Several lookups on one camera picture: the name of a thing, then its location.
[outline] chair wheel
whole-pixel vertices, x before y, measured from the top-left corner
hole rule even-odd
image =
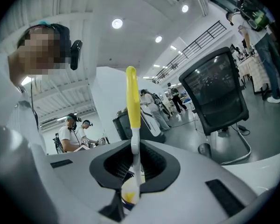
[[[203,143],[198,147],[198,153],[211,159],[211,149],[208,143]]]

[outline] table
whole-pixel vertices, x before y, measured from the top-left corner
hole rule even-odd
[[[254,94],[261,94],[262,99],[265,99],[266,94],[271,92],[271,90],[269,90],[270,80],[258,53],[244,60],[238,66],[238,70],[241,79],[243,79],[245,75],[251,77]]]

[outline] backpack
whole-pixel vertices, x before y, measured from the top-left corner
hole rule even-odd
[[[159,97],[155,93],[152,94],[152,97],[153,97],[154,103],[156,105],[160,105],[161,104],[161,101],[160,101]]]
[[[53,139],[54,140],[54,143],[55,143],[55,148],[56,148],[56,151],[58,154],[63,154],[65,153],[63,147],[62,147],[62,144],[59,140],[59,133],[56,133],[55,134],[55,138]]]
[[[178,92],[178,90],[176,89],[176,88],[169,88],[170,89],[170,91],[171,91],[171,95],[172,96],[177,96],[177,95],[179,95],[179,92]]]
[[[240,14],[254,31],[259,32],[269,24],[268,17],[252,0],[244,0],[241,5]]]

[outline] black office chair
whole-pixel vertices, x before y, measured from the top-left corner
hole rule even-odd
[[[237,122],[247,120],[249,111],[238,81],[238,70],[228,47],[214,51],[196,62],[180,77],[185,90],[190,95],[200,118],[203,131],[210,141],[210,133],[227,128],[233,124],[248,153],[235,160],[221,163],[231,164],[247,158],[251,147],[240,133]],[[207,152],[202,144],[198,151]]]

